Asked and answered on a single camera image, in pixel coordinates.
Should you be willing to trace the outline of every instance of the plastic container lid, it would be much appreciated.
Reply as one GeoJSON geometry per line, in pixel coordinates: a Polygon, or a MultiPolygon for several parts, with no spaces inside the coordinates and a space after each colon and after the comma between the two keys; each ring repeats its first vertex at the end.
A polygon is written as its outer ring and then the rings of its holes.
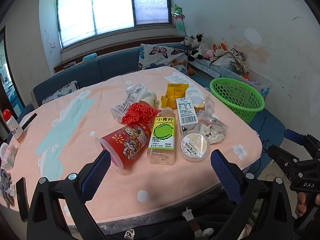
{"type": "Polygon", "coordinates": [[[180,154],[192,162],[203,160],[210,153],[210,143],[208,139],[194,132],[189,132],[181,136],[178,147],[180,154]]]}

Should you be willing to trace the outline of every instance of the table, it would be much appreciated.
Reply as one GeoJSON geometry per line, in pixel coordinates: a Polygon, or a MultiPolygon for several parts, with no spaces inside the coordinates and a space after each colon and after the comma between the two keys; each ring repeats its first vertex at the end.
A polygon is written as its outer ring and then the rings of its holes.
{"type": "MultiPolygon", "coordinates": [[[[34,112],[38,116],[27,128],[27,137],[19,145],[12,183],[26,178],[28,202],[40,177],[49,180],[64,179],[72,172],[95,160],[99,151],[95,138],[101,138],[121,127],[110,113],[110,107],[122,103],[125,88],[143,83],[156,93],[158,101],[166,93],[167,83],[189,83],[186,96],[198,100],[210,95],[215,102],[215,114],[229,129],[224,140],[211,145],[219,149],[228,161],[241,169],[254,163],[261,154],[262,145],[257,134],[229,108],[189,77],[171,67],[143,70],[117,76],[105,82],[82,88],[72,94],[44,104],[34,112]]],[[[180,138],[176,127],[177,142],[180,138]]],[[[18,146],[13,138],[12,144],[18,146]]],[[[129,175],[120,175],[109,169],[94,198],[86,203],[91,215],[105,232],[110,223],[118,220],[135,220],[167,207],[192,199],[219,184],[210,158],[190,162],[176,152],[172,166],[149,163],[146,148],[140,153],[129,175]]],[[[66,222],[74,227],[64,200],[60,201],[66,222]]],[[[13,210],[18,211],[17,199],[13,210]]]]}

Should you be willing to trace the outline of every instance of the human hand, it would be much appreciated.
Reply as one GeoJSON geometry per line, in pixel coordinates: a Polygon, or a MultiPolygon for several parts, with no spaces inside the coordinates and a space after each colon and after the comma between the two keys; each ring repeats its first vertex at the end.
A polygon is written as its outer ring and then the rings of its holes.
{"type": "MultiPolygon", "coordinates": [[[[303,192],[299,192],[298,194],[298,203],[296,207],[296,214],[299,217],[302,217],[302,215],[307,211],[307,205],[306,205],[307,195],[303,192]]],[[[317,195],[315,198],[316,205],[320,206],[320,194],[317,195]]]]}

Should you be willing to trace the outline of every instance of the blue gripper pad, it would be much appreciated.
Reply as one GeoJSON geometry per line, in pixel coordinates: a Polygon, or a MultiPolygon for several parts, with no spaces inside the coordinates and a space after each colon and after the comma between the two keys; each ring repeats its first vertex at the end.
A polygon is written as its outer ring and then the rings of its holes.
{"type": "Polygon", "coordinates": [[[214,150],[211,153],[211,166],[217,174],[229,199],[239,204],[242,199],[240,182],[237,180],[236,176],[234,176],[217,150],[214,150]]]}
{"type": "Polygon", "coordinates": [[[304,136],[302,136],[301,134],[296,133],[294,131],[291,131],[289,129],[284,131],[284,137],[287,138],[290,141],[293,141],[293,142],[301,145],[301,146],[303,146],[303,145],[305,145],[307,143],[306,139],[304,138],[304,136]]]}
{"type": "Polygon", "coordinates": [[[111,165],[110,152],[105,153],[95,161],[95,165],[91,168],[89,174],[81,184],[81,201],[85,204],[86,201],[92,200],[94,194],[97,192],[104,176],[106,175],[111,165]]]}

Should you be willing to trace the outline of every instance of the plastic bottle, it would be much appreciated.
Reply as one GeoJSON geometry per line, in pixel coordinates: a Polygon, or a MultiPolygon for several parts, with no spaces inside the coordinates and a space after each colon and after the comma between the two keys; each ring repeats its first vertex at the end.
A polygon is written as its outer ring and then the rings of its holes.
{"type": "Polygon", "coordinates": [[[26,138],[26,132],[22,130],[21,126],[15,120],[15,118],[11,115],[10,110],[5,109],[3,111],[3,119],[7,122],[7,126],[9,130],[12,132],[12,135],[16,138],[18,143],[23,143],[26,138]]]}
{"type": "Polygon", "coordinates": [[[152,164],[174,164],[175,113],[165,107],[156,116],[147,156],[152,164]]]}

